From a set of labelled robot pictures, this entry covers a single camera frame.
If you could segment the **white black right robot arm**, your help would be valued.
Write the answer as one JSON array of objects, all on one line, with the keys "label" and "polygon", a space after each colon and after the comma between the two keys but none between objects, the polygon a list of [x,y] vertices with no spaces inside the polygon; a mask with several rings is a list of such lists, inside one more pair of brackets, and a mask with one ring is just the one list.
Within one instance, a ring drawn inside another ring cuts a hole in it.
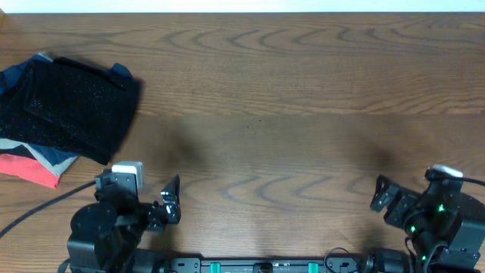
[{"label": "white black right robot arm", "polygon": [[430,180],[423,193],[378,176],[370,208],[411,242],[415,272],[475,272],[484,241],[484,204],[462,193],[463,177]]}]

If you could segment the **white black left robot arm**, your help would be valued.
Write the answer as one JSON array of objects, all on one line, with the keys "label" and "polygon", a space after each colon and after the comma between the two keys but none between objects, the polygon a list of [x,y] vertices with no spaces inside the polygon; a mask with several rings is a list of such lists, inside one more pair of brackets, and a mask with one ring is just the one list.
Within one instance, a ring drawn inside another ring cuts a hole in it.
[{"label": "white black left robot arm", "polygon": [[69,259],[63,272],[145,273],[277,273],[277,272],[407,272],[405,257],[391,249],[348,253],[332,249],[316,259],[205,259],[174,257],[138,247],[146,231],[165,231],[178,224],[180,179],[174,177],[161,191],[161,201],[140,202],[134,177],[99,175],[93,204],[82,207],[71,219],[67,241]]}]

